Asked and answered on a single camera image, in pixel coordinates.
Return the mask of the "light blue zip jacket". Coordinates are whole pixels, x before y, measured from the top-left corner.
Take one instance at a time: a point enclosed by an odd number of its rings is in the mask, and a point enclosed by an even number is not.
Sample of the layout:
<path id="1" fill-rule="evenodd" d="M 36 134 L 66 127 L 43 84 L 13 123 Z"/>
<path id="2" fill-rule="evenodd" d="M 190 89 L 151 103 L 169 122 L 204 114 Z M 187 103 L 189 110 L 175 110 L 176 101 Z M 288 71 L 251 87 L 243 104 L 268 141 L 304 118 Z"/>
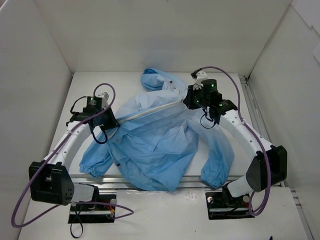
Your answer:
<path id="1" fill-rule="evenodd" d="M 198 151 L 208 146 L 200 178 L 212 187 L 228 179 L 235 158 L 232 146 L 201 109 L 183 104 L 188 86 L 180 78 L 154 68 L 140 78 L 145 92 L 133 96 L 115 113 L 119 127 L 92 141 L 79 163 L 81 173 L 102 177 L 112 165 L 136 187 L 175 191 Z"/>

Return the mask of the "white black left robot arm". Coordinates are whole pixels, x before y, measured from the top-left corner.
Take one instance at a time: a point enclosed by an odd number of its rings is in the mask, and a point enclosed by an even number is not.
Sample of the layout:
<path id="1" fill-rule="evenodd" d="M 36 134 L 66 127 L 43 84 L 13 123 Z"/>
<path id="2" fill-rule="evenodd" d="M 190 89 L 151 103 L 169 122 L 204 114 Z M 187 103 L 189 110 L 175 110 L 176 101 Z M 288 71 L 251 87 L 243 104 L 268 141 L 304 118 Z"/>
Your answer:
<path id="1" fill-rule="evenodd" d="M 43 161 L 29 166 L 31 199 L 36 202 L 66 206 L 82 202 L 89 210 L 100 204 L 98 188 L 91 184 L 74 183 L 70 166 L 83 142 L 92 136 L 97 144 L 108 141 L 107 130 L 119 126 L 108 104 L 108 94 L 88 96 L 82 112 L 72 111 L 62 139 Z"/>

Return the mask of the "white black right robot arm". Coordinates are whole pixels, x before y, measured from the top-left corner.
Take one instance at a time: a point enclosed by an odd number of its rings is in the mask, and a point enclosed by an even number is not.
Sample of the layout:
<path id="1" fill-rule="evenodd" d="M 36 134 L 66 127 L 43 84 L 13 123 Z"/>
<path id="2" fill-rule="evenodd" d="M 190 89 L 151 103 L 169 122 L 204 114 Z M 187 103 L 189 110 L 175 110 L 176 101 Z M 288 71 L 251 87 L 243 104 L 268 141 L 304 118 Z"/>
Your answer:
<path id="1" fill-rule="evenodd" d="M 287 150 L 282 145 L 274 146 L 241 119 L 238 107 L 218 92 L 215 79 L 189 85 L 183 102 L 190 110 L 203 109 L 204 115 L 227 130 L 252 159 L 245 175 L 227 184 L 227 190 L 221 193 L 225 205 L 233 206 L 240 196 L 261 192 L 268 184 L 273 186 L 287 178 Z"/>

